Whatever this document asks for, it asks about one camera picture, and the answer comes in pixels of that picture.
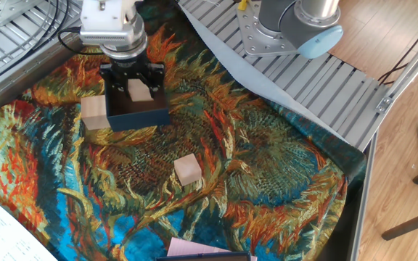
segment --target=white paper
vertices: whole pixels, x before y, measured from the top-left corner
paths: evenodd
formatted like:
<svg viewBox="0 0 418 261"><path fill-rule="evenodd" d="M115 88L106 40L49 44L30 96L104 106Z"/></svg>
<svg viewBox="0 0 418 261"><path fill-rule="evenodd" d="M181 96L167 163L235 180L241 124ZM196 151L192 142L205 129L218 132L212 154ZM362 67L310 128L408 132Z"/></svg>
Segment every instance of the white paper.
<svg viewBox="0 0 418 261"><path fill-rule="evenodd" d="M0 206L1 261L56 261L51 253Z"/></svg>
<svg viewBox="0 0 418 261"><path fill-rule="evenodd" d="M295 101L273 81L271 81L263 73L259 72L252 65L246 62L235 51L230 49L229 46L227 46L221 39L210 32L209 29L207 29L200 21L194 18L194 16L190 14L188 10L186 10L182 5L180 5L180 7L206 46L208 46L208 48L217 57L218 61L229 71L230 75L238 83L259 96L262 96L268 100L282 105L283 107L301 114L302 116L325 128L333 135L347 142L340 134L325 124L310 110L305 108L299 102Z"/></svg>

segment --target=metal bracket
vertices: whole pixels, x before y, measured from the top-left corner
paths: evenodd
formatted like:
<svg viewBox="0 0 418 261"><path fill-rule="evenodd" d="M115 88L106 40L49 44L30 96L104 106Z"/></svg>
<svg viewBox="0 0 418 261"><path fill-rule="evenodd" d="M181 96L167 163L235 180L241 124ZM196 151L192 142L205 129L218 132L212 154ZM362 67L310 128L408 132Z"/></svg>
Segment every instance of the metal bracket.
<svg viewBox="0 0 418 261"><path fill-rule="evenodd" d="M385 96L377 105L377 108L375 108L375 110L380 114L385 114L391 107L391 104L393 104L393 102L394 100L392 98L390 98L389 96Z"/></svg>
<svg viewBox="0 0 418 261"><path fill-rule="evenodd" d="M296 48L280 32L264 28L259 22L260 1L249 1L246 10L237 9L239 31L247 55L268 57L297 54Z"/></svg>

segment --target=wooden floor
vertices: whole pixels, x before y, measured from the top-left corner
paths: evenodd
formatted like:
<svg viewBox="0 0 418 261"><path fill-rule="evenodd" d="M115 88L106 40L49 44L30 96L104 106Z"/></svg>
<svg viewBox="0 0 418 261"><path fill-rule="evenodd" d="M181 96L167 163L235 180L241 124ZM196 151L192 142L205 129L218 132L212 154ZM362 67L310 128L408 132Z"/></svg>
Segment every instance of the wooden floor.
<svg viewBox="0 0 418 261"><path fill-rule="evenodd" d="M342 0L340 7L345 35L332 53L374 78L418 37L418 0ZM418 260L418 230L392 241L381 238L418 216L418 185L411 181L418 174L417 127L418 78L380 127L359 260Z"/></svg>

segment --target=patterned fabric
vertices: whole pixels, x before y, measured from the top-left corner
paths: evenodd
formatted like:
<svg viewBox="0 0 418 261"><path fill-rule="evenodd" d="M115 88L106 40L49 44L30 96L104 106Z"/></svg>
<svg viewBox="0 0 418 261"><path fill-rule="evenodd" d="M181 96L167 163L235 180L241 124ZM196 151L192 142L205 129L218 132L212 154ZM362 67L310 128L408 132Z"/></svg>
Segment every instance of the patterned fabric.
<svg viewBox="0 0 418 261"><path fill-rule="evenodd" d="M0 109L0 205L60 260L153 260L171 237L312 260L343 209L343 171L307 128L234 82L172 6L140 9L172 124L87 131L79 103L103 93L107 59L75 56ZM191 153L203 179L182 187L173 161Z"/></svg>

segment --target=gray mounting plate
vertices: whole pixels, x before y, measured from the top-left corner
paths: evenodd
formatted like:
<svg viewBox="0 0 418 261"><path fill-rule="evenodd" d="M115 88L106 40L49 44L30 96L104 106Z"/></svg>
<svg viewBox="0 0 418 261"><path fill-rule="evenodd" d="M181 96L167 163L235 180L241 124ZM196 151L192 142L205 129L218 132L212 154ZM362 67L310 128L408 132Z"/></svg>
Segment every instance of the gray mounting plate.
<svg viewBox="0 0 418 261"><path fill-rule="evenodd" d="M297 54L296 48L286 39L277 36L269 37L258 30L260 1L249 1L246 10L237 9L239 31L241 32L245 52L251 57L275 57Z"/></svg>
<svg viewBox="0 0 418 261"><path fill-rule="evenodd" d="M44 0L2 0L0 1L0 26L6 25L21 14Z"/></svg>

